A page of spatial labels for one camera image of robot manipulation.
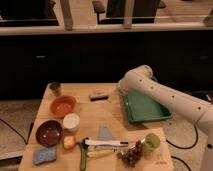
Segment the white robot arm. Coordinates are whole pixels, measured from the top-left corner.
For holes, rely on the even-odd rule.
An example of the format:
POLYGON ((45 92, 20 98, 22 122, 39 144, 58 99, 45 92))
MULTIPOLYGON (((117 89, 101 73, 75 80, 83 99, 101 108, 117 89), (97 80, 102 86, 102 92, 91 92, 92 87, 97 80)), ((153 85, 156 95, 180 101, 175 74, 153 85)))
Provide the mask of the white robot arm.
POLYGON ((118 82, 118 91, 127 94, 137 90, 181 115, 207 135, 200 171, 213 169, 213 104, 152 80, 148 65, 129 70, 118 82))

